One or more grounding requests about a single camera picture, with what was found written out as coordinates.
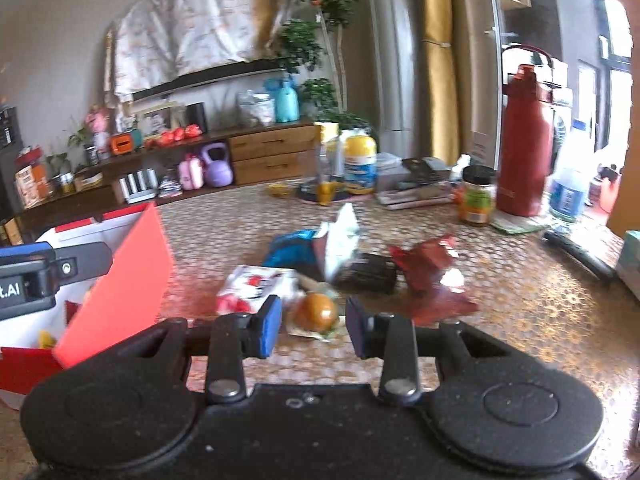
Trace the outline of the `red snack bag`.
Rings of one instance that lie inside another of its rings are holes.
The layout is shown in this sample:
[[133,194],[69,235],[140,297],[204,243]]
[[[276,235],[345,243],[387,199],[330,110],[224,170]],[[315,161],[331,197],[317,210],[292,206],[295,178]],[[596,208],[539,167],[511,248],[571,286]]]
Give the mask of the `red snack bag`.
[[390,258],[404,274],[407,313],[417,326],[474,314],[478,304],[465,291],[458,268],[456,238],[451,234],[424,240],[410,249],[390,245]]

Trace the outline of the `white red jelly pouch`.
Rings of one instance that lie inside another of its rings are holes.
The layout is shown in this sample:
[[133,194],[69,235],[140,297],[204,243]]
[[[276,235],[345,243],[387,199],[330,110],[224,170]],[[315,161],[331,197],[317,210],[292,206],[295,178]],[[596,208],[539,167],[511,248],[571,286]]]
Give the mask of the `white red jelly pouch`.
[[269,296],[277,296],[283,307],[298,297],[297,273],[292,269],[237,266],[218,290],[215,312],[257,313]]

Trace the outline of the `black snack packet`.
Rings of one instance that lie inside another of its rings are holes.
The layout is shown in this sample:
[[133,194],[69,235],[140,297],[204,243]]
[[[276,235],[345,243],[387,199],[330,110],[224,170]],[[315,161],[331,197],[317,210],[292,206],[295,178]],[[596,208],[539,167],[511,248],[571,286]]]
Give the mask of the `black snack packet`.
[[397,284],[397,266],[390,257],[357,252],[338,269],[332,284],[353,292],[391,294]]

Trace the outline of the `braised egg packet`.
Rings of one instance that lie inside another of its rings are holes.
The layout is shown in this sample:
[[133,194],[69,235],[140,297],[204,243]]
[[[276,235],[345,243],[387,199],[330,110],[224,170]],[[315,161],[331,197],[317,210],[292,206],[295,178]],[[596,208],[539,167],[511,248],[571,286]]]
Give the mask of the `braised egg packet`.
[[329,341],[344,325],[345,303],[328,284],[301,290],[286,309],[284,330],[290,336]]

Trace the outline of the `yellow candy wrapper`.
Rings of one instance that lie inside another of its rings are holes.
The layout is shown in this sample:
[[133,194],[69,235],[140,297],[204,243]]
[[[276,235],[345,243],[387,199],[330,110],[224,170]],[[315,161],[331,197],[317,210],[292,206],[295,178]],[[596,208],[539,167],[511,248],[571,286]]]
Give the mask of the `yellow candy wrapper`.
[[275,198],[287,198],[295,193],[294,186],[287,183],[271,183],[266,187],[269,196]]

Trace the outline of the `stack of books and boxes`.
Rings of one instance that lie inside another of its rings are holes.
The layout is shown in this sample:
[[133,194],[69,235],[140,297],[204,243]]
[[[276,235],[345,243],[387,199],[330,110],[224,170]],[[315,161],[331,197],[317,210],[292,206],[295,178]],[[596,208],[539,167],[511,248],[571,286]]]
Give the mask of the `stack of books and boxes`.
[[375,198],[389,210],[454,202],[451,167],[434,157],[399,158],[386,154],[378,165]]

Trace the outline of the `glass jar with black lid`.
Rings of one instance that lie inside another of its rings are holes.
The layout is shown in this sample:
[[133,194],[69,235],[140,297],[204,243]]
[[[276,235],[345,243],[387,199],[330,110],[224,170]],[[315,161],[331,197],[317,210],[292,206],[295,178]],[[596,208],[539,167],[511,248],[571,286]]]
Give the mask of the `glass jar with black lid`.
[[458,214],[461,221],[484,226],[495,209],[497,171],[470,165],[462,170]]

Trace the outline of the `purple kettlebell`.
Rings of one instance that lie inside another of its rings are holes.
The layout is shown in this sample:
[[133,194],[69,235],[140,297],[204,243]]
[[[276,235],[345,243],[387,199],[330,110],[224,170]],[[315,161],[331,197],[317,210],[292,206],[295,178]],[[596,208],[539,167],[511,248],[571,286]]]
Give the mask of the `purple kettlebell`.
[[232,185],[234,175],[227,144],[215,142],[204,145],[201,159],[204,162],[204,180],[208,186],[225,188]]

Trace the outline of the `green coaster mat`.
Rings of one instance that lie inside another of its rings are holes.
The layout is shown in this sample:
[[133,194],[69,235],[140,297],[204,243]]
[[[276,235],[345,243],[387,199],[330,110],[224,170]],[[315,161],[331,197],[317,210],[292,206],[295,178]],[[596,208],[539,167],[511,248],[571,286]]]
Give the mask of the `green coaster mat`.
[[545,230],[550,226],[551,220],[548,214],[540,214],[535,217],[514,216],[501,210],[494,210],[489,225],[506,235],[529,234]]

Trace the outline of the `framed photo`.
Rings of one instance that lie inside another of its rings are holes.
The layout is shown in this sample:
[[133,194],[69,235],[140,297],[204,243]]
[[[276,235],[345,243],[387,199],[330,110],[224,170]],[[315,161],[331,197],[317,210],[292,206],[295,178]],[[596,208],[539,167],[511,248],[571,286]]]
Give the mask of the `framed photo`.
[[172,129],[172,107],[157,105],[137,112],[138,129],[144,138],[159,136]]

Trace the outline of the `yellow lid vitamin bottle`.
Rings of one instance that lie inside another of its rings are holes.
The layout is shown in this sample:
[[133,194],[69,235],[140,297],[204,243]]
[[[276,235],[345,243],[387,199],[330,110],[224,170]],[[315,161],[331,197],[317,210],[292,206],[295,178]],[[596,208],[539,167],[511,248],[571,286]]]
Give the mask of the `yellow lid vitamin bottle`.
[[353,134],[344,142],[344,183],[352,195],[370,194],[375,190],[378,148],[372,136]]

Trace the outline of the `red thermos bottle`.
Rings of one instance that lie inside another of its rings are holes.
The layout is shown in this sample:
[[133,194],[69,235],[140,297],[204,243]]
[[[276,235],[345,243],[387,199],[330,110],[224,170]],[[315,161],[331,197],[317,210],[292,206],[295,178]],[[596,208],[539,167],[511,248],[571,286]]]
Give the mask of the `red thermos bottle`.
[[512,216],[535,217],[551,166],[552,85],[538,79],[532,63],[522,63],[503,94],[496,206]]

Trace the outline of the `clear plastic water bottle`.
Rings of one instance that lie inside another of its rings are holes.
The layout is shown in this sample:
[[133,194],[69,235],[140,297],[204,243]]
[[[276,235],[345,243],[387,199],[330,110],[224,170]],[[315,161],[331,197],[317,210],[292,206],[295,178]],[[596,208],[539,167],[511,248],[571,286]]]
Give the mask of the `clear plastic water bottle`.
[[559,149],[551,176],[549,209],[555,217],[574,222],[582,214],[596,171],[593,154],[587,124],[574,119]]

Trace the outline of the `floral cloth cover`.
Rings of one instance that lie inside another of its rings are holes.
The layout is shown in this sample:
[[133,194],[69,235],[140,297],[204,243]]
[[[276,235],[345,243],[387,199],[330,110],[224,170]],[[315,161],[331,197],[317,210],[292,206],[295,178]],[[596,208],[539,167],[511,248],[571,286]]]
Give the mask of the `floral cloth cover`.
[[138,0],[105,35],[104,101],[234,63],[272,58],[290,0]]

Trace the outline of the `green potted tree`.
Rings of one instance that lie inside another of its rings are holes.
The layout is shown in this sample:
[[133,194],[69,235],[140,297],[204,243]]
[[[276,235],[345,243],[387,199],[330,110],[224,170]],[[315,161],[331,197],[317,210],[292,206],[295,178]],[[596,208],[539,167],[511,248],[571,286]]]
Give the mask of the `green potted tree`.
[[277,61],[288,76],[307,72],[296,84],[304,115],[335,122],[342,130],[375,133],[348,105],[345,30],[359,0],[290,0],[292,14],[278,32]]

